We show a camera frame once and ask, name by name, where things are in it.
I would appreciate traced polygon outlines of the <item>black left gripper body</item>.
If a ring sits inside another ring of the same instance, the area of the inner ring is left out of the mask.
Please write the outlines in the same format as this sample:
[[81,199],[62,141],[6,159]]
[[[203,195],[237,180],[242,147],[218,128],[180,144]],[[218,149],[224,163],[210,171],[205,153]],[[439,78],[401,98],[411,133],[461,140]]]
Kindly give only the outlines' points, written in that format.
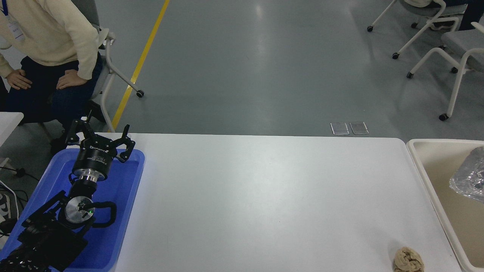
[[116,148],[106,141],[85,139],[80,143],[80,151],[73,167],[73,173],[88,169],[98,173],[109,173]]

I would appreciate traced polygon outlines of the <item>person's left hand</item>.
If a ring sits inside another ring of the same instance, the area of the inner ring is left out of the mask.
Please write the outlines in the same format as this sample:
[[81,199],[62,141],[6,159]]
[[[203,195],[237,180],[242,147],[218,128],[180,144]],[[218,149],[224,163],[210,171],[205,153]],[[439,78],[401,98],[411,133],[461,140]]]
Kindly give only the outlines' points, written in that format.
[[78,70],[66,70],[56,84],[56,90],[86,84],[88,80],[79,77]]

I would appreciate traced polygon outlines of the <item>person's right hand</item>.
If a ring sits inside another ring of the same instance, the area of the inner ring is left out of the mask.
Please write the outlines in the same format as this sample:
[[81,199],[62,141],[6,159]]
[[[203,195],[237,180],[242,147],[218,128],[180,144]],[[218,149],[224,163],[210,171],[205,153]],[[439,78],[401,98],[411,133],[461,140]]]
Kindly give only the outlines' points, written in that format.
[[10,87],[16,90],[28,90],[32,85],[32,82],[26,77],[26,71],[23,69],[10,72],[6,80]]

